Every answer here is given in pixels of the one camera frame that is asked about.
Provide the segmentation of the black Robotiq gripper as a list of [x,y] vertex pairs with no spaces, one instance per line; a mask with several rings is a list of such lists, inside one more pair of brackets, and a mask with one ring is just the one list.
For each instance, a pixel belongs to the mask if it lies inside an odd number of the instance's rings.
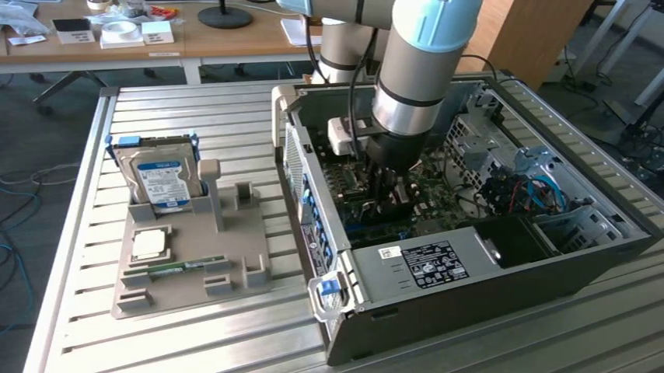
[[418,162],[428,133],[400,136],[391,132],[374,135],[367,142],[368,190],[378,203],[387,199],[399,182],[408,179],[408,169]]

